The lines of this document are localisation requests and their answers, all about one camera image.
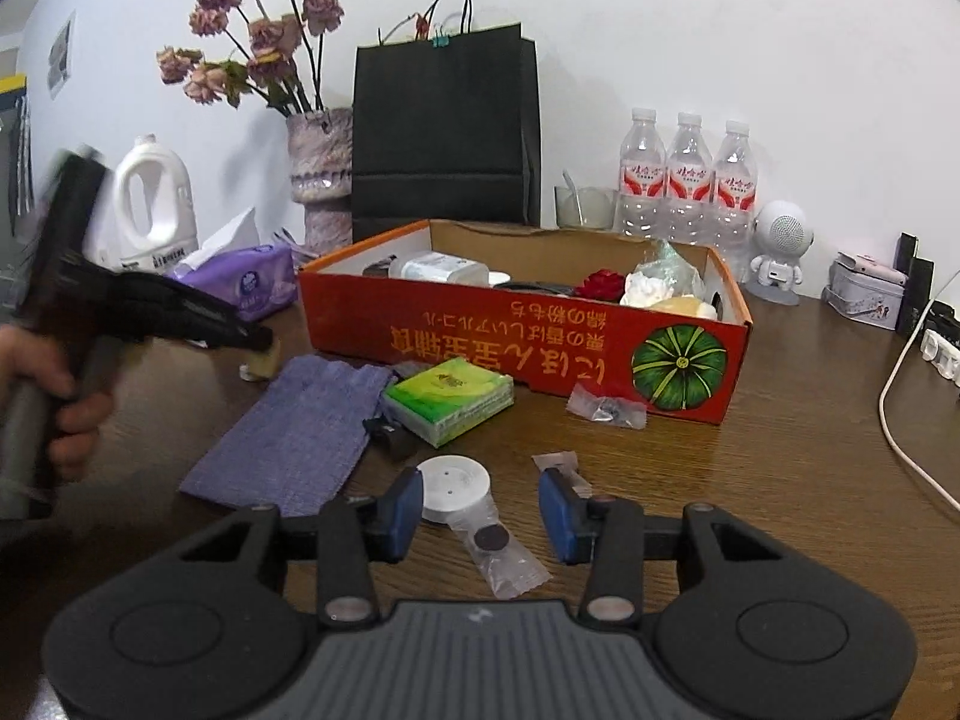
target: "stone-textured vase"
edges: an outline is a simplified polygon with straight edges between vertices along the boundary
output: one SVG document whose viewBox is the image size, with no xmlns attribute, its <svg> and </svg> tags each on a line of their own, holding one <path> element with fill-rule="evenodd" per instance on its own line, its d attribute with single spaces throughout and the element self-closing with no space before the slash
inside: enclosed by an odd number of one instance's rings
<svg viewBox="0 0 960 720">
<path fill-rule="evenodd" d="M 304 206 L 304 245 L 328 254 L 352 242 L 353 111 L 331 108 L 287 119 L 290 181 Z"/>
</svg>

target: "white robot speaker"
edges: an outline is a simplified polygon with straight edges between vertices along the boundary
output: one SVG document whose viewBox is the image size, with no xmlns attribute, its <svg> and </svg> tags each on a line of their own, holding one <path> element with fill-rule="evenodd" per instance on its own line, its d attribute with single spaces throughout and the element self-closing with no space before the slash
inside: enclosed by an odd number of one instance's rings
<svg viewBox="0 0 960 720">
<path fill-rule="evenodd" d="M 803 283 L 800 257 L 813 244 L 813 230 L 800 206 L 774 200 L 754 220 L 754 244 L 760 254 L 750 261 L 747 291 L 774 303 L 797 305 L 794 286 Z"/>
</svg>

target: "white cable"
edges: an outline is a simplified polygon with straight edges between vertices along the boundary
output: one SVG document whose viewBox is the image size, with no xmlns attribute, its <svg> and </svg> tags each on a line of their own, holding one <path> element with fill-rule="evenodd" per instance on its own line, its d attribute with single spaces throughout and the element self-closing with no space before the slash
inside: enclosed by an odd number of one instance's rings
<svg viewBox="0 0 960 720">
<path fill-rule="evenodd" d="M 887 383 L 883 385 L 883 389 L 880 391 L 880 428 L 883 430 L 883 435 L 884 437 L 886 437 L 887 443 L 889 443 L 890 448 L 896 452 L 896 456 L 898 456 L 899 459 L 903 460 L 908 466 L 910 466 L 911 469 L 914 469 L 918 474 L 920 474 L 920 478 L 922 478 L 926 483 L 928 483 L 930 487 L 933 487 L 934 490 L 937 490 L 937 492 L 942 496 L 942 498 L 944 498 L 944 500 L 946 500 L 947 503 L 949 503 L 952 507 L 954 507 L 954 509 L 956 509 L 957 512 L 960 512 L 960 501 L 957 501 L 957 499 L 954 498 L 952 495 L 950 495 L 950 493 L 948 493 L 947 490 L 944 490 L 943 486 L 936 479 L 934 479 L 932 476 L 930 476 L 930 474 L 928 474 L 926 471 L 921 469 L 920 466 L 918 466 L 918 464 L 914 463 L 914 461 L 910 459 L 910 456 L 907 455 L 906 452 L 904 452 L 904 450 L 899 448 L 899 445 L 894 441 L 894 437 L 890 435 L 890 428 L 887 427 L 887 415 L 883 410 L 883 404 L 887 399 L 887 392 L 890 391 L 890 386 L 894 383 L 896 374 L 899 372 L 899 367 L 904 362 L 904 358 L 906 357 L 907 352 L 913 348 L 913 343 L 917 339 L 918 334 L 920 332 L 923 332 L 923 323 L 926 321 L 926 315 L 930 313 L 930 309 L 933 307 L 934 301 L 937 298 L 939 298 L 940 295 L 942 295 L 947 290 L 947 287 L 949 287 L 950 284 L 953 283 L 954 279 L 956 279 L 957 276 L 960 276 L 960 271 L 957 271 L 953 276 L 950 276 L 949 279 L 947 279 L 947 283 L 944 284 L 938 290 L 936 295 L 933 295 L 933 298 L 930 298 L 930 303 L 928 303 L 926 305 L 926 308 L 923 309 L 923 314 L 920 314 L 920 318 L 917 320 L 917 326 L 913 329 L 913 333 L 910 334 L 909 341 L 907 341 L 906 346 L 904 346 L 904 351 L 901 351 L 901 355 L 898 358 L 896 358 L 896 365 L 894 365 L 894 370 L 890 372 L 890 378 L 887 379 Z"/>
</svg>

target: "white jug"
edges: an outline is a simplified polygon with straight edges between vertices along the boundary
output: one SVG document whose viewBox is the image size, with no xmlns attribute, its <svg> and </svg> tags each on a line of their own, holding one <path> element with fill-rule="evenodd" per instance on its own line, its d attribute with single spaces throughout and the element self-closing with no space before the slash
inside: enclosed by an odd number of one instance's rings
<svg viewBox="0 0 960 720">
<path fill-rule="evenodd" d="M 130 185 L 135 176 L 143 182 L 150 223 L 146 234 L 133 220 Z M 164 274 L 198 248 L 186 165 L 173 151 L 157 146 L 152 135 L 137 138 L 133 150 L 117 167 L 112 207 L 121 269 Z"/>
</svg>

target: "white disc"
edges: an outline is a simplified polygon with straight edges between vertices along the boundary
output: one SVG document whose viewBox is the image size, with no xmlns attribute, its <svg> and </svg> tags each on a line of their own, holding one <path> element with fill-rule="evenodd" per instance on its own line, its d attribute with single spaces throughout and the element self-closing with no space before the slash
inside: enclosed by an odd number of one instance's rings
<svg viewBox="0 0 960 720">
<path fill-rule="evenodd" d="M 452 512 L 472 506 L 490 492 L 490 474 L 477 461 L 440 455 L 417 466 L 424 476 L 424 519 L 443 524 Z"/>
</svg>

